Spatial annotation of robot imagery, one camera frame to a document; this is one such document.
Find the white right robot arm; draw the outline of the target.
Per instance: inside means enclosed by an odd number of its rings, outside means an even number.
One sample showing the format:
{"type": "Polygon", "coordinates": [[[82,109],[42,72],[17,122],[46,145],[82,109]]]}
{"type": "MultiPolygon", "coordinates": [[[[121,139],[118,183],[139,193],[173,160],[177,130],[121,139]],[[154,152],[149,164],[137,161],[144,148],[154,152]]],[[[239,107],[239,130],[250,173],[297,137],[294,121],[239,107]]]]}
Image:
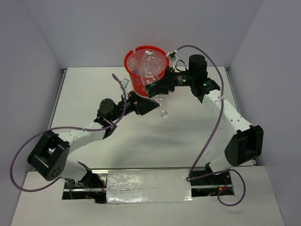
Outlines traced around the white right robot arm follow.
{"type": "Polygon", "coordinates": [[[263,129],[254,126],[231,105],[223,95],[223,85],[218,85],[208,77],[207,62],[203,55],[189,57],[189,66],[183,72],[167,68],[157,82],[146,85],[149,96],[168,94],[175,87],[189,86],[192,94],[218,117],[218,123],[227,128],[230,141],[216,159],[205,165],[204,177],[207,183],[215,184],[221,172],[237,167],[261,155],[263,129]]]}

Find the green label plastic bottle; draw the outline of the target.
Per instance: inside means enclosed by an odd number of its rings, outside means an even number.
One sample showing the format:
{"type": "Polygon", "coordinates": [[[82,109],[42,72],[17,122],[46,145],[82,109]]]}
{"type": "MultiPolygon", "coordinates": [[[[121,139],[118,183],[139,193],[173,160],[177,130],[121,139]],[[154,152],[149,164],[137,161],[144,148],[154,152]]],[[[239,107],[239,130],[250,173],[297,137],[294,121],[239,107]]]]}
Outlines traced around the green label plastic bottle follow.
{"type": "MultiPolygon", "coordinates": [[[[159,76],[155,75],[154,72],[151,71],[147,74],[147,76],[141,77],[143,85],[146,86],[148,84],[154,83],[159,81],[159,76]]],[[[168,112],[167,112],[167,101],[166,98],[161,94],[161,95],[156,95],[153,97],[149,97],[150,100],[156,101],[159,103],[159,107],[157,108],[160,116],[162,119],[167,119],[168,118],[168,112]]]]}

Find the clear bottle white cap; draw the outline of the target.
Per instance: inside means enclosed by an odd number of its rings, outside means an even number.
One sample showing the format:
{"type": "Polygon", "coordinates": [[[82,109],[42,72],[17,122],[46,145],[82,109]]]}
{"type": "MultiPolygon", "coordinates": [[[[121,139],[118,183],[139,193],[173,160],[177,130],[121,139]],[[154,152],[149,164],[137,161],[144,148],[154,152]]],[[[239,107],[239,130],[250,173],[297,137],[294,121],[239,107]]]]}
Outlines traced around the clear bottle white cap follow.
{"type": "Polygon", "coordinates": [[[140,59],[139,70],[141,77],[147,76],[147,74],[150,72],[149,53],[150,51],[146,50],[140,59]]]}

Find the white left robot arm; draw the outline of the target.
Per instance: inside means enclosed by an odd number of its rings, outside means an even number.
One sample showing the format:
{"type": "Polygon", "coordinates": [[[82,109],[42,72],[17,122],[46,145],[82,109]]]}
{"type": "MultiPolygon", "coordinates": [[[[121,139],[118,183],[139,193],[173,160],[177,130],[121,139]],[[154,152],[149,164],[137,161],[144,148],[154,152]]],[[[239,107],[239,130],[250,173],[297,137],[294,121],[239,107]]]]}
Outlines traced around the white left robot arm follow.
{"type": "Polygon", "coordinates": [[[86,127],[58,134],[53,130],[43,133],[27,162],[46,181],[64,178],[74,180],[80,187],[88,187],[92,183],[92,170],[80,161],[68,160],[68,155],[92,142],[109,137],[121,117],[132,112],[145,115],[158,107],[159,103],[156,101],[140,97],[133,91],[126,96],[122,95],[117,104],[106,98],[101,101],[96,118],[86,127]]]}

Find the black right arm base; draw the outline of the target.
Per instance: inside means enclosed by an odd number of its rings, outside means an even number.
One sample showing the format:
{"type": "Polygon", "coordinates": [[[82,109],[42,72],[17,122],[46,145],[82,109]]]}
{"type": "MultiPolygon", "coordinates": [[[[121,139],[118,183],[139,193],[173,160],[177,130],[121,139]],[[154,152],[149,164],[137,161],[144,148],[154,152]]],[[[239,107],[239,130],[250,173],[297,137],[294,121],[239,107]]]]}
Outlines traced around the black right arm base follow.
{"type": "Polygon", "coordinates": [[[190,180],[190,179],[186,178],[186,180],[188,182],[190,182],[191,186],[201,186],[201,187],[213,186],[213,187],[219,188],[219,187],[227,187],[232,184],[229,172],[214,174],[211,176],[207,176],[207,177],[195,179],[195,180],[190,180]]]}

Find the blue label plastic bottle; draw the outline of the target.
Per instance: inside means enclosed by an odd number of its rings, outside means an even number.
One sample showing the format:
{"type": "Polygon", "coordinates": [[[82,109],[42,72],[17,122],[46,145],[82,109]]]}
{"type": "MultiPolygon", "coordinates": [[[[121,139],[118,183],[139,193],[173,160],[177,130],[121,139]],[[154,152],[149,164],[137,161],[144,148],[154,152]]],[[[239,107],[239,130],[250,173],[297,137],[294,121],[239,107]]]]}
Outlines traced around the blue label plastic bottle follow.
{"type": "Polygon", "coordinates": [[[132,72],[133,74],[136,74],[138,76],[140,75],[139,62],[137,59],[135,59],[135,58],[129,59],[127,66],[128,66],[128,69],[130,70],[130,72],[132,72]]]}

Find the clear wide-mouth plastic jar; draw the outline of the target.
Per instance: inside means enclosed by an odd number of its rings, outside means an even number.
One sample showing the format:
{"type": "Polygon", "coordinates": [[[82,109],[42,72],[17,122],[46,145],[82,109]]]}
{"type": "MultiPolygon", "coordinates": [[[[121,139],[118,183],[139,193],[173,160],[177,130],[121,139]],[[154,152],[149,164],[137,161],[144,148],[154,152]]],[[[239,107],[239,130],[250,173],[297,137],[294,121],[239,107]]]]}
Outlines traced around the clear wide-mouth plastic jar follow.
{"type": "Polygon", "coordinates": [[[155,75],[161,74],[165,70],[165,61],[160,58],[155,52],[145,52],[146,65],[154,72],[155,75]]]}

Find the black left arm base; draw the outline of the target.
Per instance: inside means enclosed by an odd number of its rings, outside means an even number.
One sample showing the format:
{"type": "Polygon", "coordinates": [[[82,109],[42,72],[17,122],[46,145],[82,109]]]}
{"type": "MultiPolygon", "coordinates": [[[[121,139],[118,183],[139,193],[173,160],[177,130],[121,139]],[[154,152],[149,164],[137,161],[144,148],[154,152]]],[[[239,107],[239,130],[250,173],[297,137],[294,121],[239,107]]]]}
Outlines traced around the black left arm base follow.
{"type": "Polygon", "coordinates": [[[86,180],[67,179],[64,184],[62,200],[93,200],[106,204],[107,174],[93,173],[86,180]]]}

